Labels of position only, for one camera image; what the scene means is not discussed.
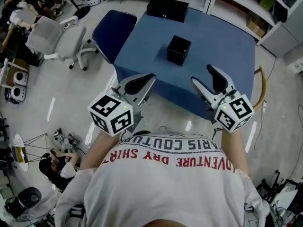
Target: blue table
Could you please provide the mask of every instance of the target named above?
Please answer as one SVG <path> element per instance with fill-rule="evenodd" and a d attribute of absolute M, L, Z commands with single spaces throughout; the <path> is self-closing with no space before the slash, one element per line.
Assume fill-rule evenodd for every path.
<path fill-rule="evenodd" d="M 174 35 L 192 42 L 182 67 L 166 60 L 166 48 Z M 184 23 L 144 14 L 115 60 L 119 81 L 138 73 L 153 73 L 157 76 L 154 92 L 205 119 L 209 118 L 206 103 L 196 94 L 190 79 L 195 76 L 212 89 L 207 64 L 222 69 L 242 94 L 251 97 L 253 37 L 195 9 L 188 9 Z"/>

